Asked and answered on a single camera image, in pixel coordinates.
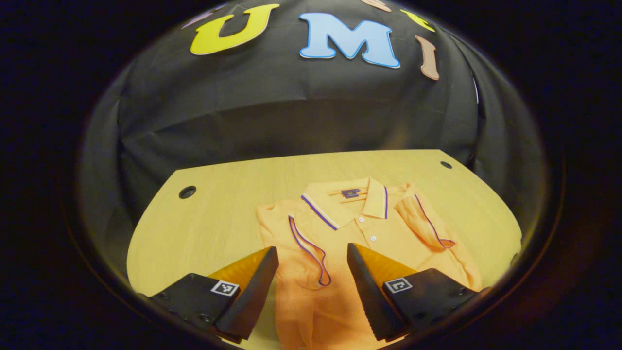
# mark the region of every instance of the wooden table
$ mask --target wooden table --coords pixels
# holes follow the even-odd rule
[[[501,277],[520,249],[521,231],[505,203],[442,151],[323,153],[174,172],[134,231],[128,252],[129,281],[137,292],[152,296],[190,272],[207,276],[263,248],[255,216],[258,205],[300,198],[310,182],[368,176],[386,186],[416,181],[473,255],[484,287]],[[180,199],[180,191],[191,185],[196,193]],[[251,337],[239,346],[279,347],[274,283]]]

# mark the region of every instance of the orange polo shirt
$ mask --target orange polo shirt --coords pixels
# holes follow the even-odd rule
[[[385,187],[369,177],[309,184],[300,199],[259,206],[257,217],[264,245],[279,252],[276,329],[284,350],[387,345],[363,311],[346,259],[350,242],[481,289],[471,255],[413,183]]]

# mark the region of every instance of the yellow letter u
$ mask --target yellow letter u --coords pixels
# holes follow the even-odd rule
[[[228,37],[220,37],[218,34],[223,24],[233,18],[232,14],[200,26],[197,28],[198,34],[190,46],[190,52],[195,55],[209,55],[255,39],[266,30],[270,11],[277,7],[279,7],[279,4],[270,4],[253,7],[244,11],[244,13],[248,13],[248,23],[246,27],[242,29],[241,32],[229,35]]]

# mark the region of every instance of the polo shirt collar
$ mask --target polo shirt collar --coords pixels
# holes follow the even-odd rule
[[[367,198],[363,210],[355,213],[335,201],[328,194],[331,191],[342,191],[367,187]],[[338,230],[360,215],[386,219],[388,210],[387,189],[371,177],[354,181],[337,181],[312,183],[307,185],[302,199],[313,211],[333,230]]]

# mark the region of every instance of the letter m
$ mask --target letter m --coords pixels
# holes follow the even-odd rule
[[[309,23],[309,44],[300,50],[308,59],[331,59],[337,52],[328,46],[331,38],[342,54],[353,59],[363,43],[367,51],[363,59],[371,64],[399,68],[399,61],[393,55],[389,33],[391,28],[372,21],[363,21],[351,30],[337,17],[327,13],[303,13],[300,15]]]

